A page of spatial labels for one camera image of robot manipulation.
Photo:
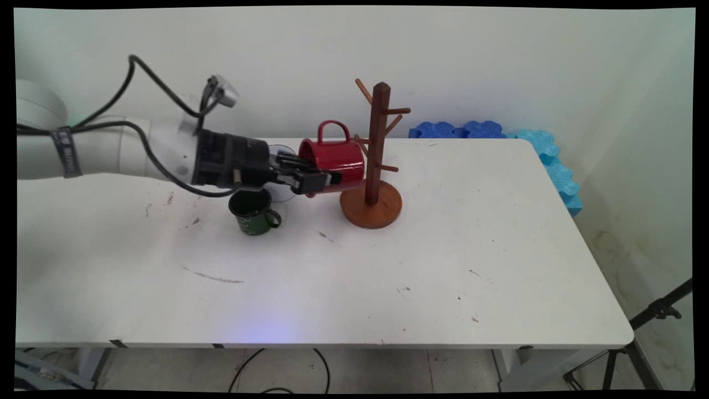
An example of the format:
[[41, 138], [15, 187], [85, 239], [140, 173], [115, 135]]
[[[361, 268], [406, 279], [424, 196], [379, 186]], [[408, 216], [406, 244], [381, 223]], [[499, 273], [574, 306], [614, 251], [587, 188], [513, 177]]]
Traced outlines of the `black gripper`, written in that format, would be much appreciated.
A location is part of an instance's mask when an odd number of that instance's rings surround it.
[[[280, 169], [277, 173], [270, 156]], [[288, 186], [295, 195], [315, 195], [341, 181], [340, 172], [314, 169], [312, 162], [295, 154], [271, 154], [266, 141], [206, 129], [197, 132], [194, 185], [260, 190], [274, 182]]]

